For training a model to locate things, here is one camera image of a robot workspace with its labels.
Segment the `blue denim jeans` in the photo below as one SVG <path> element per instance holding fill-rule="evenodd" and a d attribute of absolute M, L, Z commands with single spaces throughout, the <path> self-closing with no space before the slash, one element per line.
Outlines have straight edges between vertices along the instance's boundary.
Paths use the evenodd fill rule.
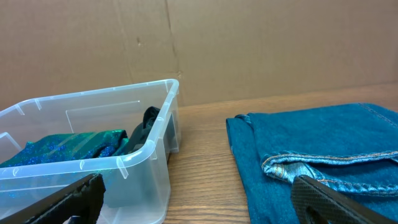
<path fill-rule="evenodd" d="M 297 223 L 294 179 L 307 175 L 397 219 L 397 113 L 370 103 L 239 114 L 226 132 L 252 223 Z"/>

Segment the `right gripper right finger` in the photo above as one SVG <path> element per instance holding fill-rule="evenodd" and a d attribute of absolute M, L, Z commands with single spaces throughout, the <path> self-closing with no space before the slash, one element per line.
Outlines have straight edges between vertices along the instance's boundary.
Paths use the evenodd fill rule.
<path fill-rule="evenodd" d="M 307 175 L 294 179 L 291 201 L 299 222 L 304 224 L 397 224 Z"/>

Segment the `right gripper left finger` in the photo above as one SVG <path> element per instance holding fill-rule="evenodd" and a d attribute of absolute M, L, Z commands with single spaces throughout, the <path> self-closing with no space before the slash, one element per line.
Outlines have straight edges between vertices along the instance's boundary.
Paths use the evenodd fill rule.
<path fill-rule="evenodd" d="M 106 187 L 101 174 L 86 177 L 60 189 L 13 215 L 1 224 L 95 224 L 100 216 Z"/>

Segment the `blue green sequin fabric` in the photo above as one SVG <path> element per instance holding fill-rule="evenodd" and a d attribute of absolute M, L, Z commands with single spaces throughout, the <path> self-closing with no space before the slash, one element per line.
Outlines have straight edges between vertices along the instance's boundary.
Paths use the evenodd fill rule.
<path fill-rule="evenodd" d="M 27 142 L 21 152 L 3 162 L 1 167 L 120 156 L 128 141 L 127 133 L 122 129 L 49 135 L 36 142 Z"/>

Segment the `black garment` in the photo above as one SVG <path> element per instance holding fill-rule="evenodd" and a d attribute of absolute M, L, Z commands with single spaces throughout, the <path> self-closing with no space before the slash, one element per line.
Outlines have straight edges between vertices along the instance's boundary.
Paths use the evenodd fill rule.
<path fill-rule="evenodd" d="M 159 112 L 160 109 L 154 106 L 146 109 L 142 123 L 134 129 L 126 144 L 125 154 L 136 152 L 145 144 Z"/>

